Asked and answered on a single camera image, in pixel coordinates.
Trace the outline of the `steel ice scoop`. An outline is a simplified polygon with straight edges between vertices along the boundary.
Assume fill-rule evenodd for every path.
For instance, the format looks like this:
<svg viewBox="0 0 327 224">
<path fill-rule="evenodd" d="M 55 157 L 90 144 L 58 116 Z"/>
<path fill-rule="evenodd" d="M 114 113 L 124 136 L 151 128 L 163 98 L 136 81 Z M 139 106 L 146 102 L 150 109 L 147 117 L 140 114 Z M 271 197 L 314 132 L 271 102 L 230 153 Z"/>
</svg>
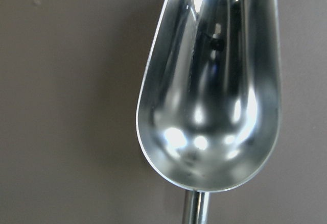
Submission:
<svg viewBox="0 0 327 224">
<path fill-rule="evenodd" d="M 136 132 L 153 169 L 186 190 L 183 223 L 206 223 L 212 192 L 263 168 L 281 123 L 277 0 L 165 0 Z"/>
</svg>

